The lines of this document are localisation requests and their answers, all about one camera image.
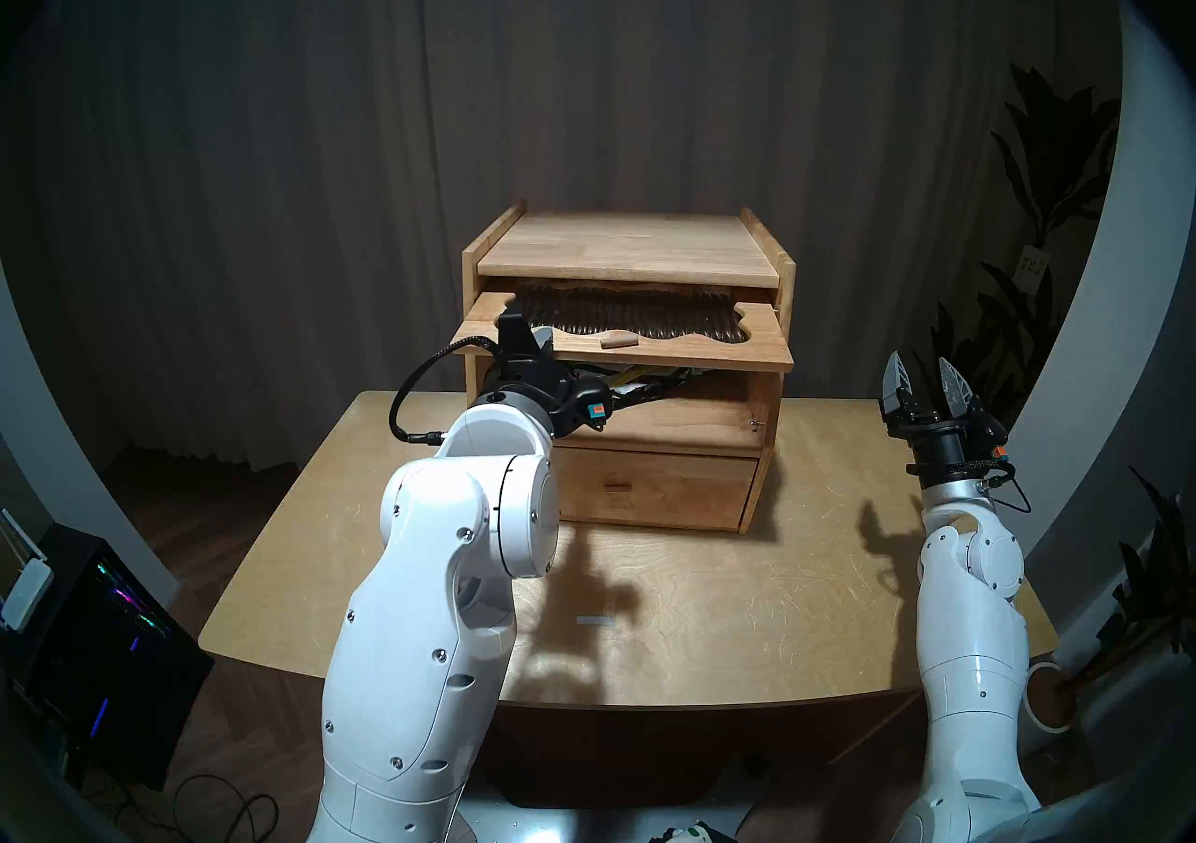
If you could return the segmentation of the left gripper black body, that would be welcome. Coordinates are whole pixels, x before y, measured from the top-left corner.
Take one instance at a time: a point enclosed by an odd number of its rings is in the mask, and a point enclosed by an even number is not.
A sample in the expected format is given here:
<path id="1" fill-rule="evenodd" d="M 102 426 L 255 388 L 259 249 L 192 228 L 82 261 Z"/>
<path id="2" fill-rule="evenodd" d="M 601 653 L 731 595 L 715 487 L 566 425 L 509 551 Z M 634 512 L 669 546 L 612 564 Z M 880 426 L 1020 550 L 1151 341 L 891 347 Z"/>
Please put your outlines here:
<path id="1" fill-rule="evenodd" d="M 538 409 L 553 438 L 570 436 L 580 428 L 602 432 L 615 411 L 605 379 L 550 356 L 513 356 L 504 366 L 493 366 L 482 384 L 481 402 Z"/>

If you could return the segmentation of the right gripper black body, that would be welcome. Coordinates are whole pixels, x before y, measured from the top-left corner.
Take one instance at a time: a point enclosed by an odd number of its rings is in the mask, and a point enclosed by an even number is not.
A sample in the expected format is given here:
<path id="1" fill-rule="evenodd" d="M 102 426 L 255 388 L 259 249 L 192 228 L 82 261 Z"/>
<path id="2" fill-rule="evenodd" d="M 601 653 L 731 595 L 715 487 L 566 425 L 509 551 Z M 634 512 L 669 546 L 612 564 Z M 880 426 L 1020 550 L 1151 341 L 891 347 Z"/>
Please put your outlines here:
<path id="1" fill-rule="evenodd" d="M 935 414 L 884 414 L 889 436 L 911 451 L 905 472 L 919 479 L 982 479 L 1008 468 L 1003 445 L 1008 433 L 988 411 L 969 411 L 960 419 L 938 420 Z"/>

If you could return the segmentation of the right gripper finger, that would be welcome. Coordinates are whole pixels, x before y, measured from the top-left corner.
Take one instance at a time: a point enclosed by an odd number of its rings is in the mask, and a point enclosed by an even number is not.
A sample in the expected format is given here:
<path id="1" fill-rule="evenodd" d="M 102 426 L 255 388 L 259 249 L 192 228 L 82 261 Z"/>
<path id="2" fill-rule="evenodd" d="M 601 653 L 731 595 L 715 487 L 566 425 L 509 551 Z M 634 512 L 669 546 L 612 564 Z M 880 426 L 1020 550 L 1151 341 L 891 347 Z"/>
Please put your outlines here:
<path id="1" fill-rule="evenodd" d="M 983 414 L 982 402 L 963 374 L 946 358 L 938 359 L 938 371 L 948 420 L 963 420 Z"/>
<path id="2" fill-rule="evenodd" d="M 881 419 L 885 423 L 916 423 L 922 420 L 919 401 L 897 350 L 890 354 L 881 375 Z"/>

